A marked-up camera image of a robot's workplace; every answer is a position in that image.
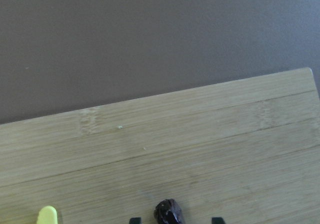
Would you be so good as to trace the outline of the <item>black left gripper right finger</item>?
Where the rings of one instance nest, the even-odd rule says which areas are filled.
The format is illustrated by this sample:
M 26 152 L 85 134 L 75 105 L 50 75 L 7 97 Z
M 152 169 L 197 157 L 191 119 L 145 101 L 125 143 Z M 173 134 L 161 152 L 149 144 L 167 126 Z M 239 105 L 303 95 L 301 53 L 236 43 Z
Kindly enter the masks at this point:
M 226 224 L 225 220 L 222 217 L 212 217 L 211 223 L 212 224 Z

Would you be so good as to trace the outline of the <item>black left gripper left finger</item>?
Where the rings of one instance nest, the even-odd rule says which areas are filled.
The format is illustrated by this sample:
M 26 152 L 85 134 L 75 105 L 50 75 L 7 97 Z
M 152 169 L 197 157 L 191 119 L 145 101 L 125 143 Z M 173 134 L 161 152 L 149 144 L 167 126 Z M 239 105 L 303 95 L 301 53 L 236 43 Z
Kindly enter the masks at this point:
M 141 217 L 132 217 L 129 219 L 129 224 L 141 224 L 142 218 Z

